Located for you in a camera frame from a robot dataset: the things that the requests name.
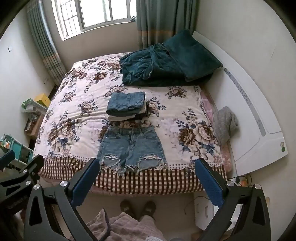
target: blue gripper pad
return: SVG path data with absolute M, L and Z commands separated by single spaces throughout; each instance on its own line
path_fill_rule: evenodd
M 91 189 L 91 186 L 96 181 L 96 177 L 99 172 L 100 162 L 98 159 L 95 159 L 73 189 L 71 201 L 73 208 L 80 206 L 83 203 L 86 195 Z
M 0 169 L 3 169 L 4 167 L 6 167 L 14 159 L 15 159 L 15 152 L 10 150 L 3 157 L 0 158 Z
M 195 174 L 205 189 L 212 204 L 220 208 L 224 202 L 223 190 L 200 159 L 195 161 Z

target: floral bedspread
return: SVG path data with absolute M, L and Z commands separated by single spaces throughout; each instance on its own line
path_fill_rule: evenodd
M 97 156 L 109 125 L 121 128 L 154 125 L 169 170 L 192 170 L 194 160 L 200 157 L 222 170 L 220 147 L 206 116 L 200 87 L 123 86 L 119 59 L 124 55 L 80 61 L 66 74 L 36 141 L 34 155 L 41 154 L 46 162 L 51 160 L 41 175 L 71 178 L 84 163 Z M 108 121 L 106 108 L 112 93 L 136 91 L 146 92 L 148 116 L 138 121 Z

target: cable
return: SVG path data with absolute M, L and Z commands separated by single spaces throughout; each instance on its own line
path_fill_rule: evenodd
M 205 198 L 205 199 L 207 199 L 207 200 L 209 200 L 209 198 L 207 198 L 207 197 L 204 197 L 204 196 L 197 196 L 196 198 L 194 198 L 192 201 L 190 201 L 189 203 L 187 203 L 187 205 L 185 206 L 185 208 L 184 208 L 184 213 L 185 213 L 185 215 L 187 215 L 187 213 L 186 213 L 186 208 L 188 207 L 188 205 L 190 204 L 190 203 L 192 203 L 192 202 L 194 202 L 197 198 L 199 198 L 199 197 L 203 197 L 203 198 Z
M 249 175 L 250 178 L 251 178 L 251 182 L 250 182 L 250 186 L 251 186 L 251 184 L 252 184 L 252 176 L 249 173 L 247 173 L 247 175 Z
M 251 187 L 252 186 L 252 176 L 249 174 L 249 173 L 247 173 L 246 175 L 249 175 L 249 177 L 250 177 L 250 179 L 251 179 L 251 182 L 249 183 L 249 180 L 248 180 L 248 178 L 246 177 L 246 176 L 237 176 L 237 177 L 244 177 L 245 179 L 246 179 L 246 181 L 247 181 L 247 187 Z
M 244 177 L 246 180 L 247 180 L 247 186 L 248 187 L 251 187 L 252 186 L 252 176 L 249 174 L 249 173 L 247 173 L 246 175 L 249 175 L 250 176 L 250 179 L 251 179 L 251 182 L 250 182 L 250 184 L 249 184 L 249 180 L 248 180 L 248 178 L 246 177 L 246 176 L 237 176 L 237 177 Z M 194 198 L 192 201 L 190 201 L 189 203 L 187 203 L 187 205 L 185 206 L 185 208 L 184 208 L 184 213 L 185 213 L 185 215 L 187 215 L 187 213 L 186 213 L 186 208 L 188 207 L 188 205 L 190 204 L 190 203 L 192 203 L 192 202 L 194 202 L 197 198 L 199 198 L 199 197 L 203 197 L 203 198 L 205 198 L 205 199 L 207 199 L 207 200 L 210 200 L 209 198 L 207 198 L 207 197 L 204 197 L 204 196 L 197 196 L 196 198 Z

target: slipper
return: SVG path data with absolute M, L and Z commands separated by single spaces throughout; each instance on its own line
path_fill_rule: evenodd
M 127 215 L 130 215 L 132 218 L 136 219 L 135 212 L 133 211 L 132 205 L 128 200 L 123 200 L 120 203 L 120 210 Z
M 143 210 L 141 212 L 140 217 L 148 215 L 148 216 L 150 216 L 150 217 L 152 217 L 154 219 L 153 214 L 155 213 L 155 211 L 156 211 L 155 203 L 153 201 L 149 201 L 149 202 L 147 202 L 145 204 L 145 206 L 144 206 L 144 208 L 143 208 Z

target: yellow box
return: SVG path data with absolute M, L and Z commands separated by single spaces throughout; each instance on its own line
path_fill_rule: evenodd
M 37 103 L 46 106 L 47 108 L 50 105 L 50 100 L 48 99 L 48 97 L 45 94 L 40 94 L 38 95 L 34 101 L 36 101 Z

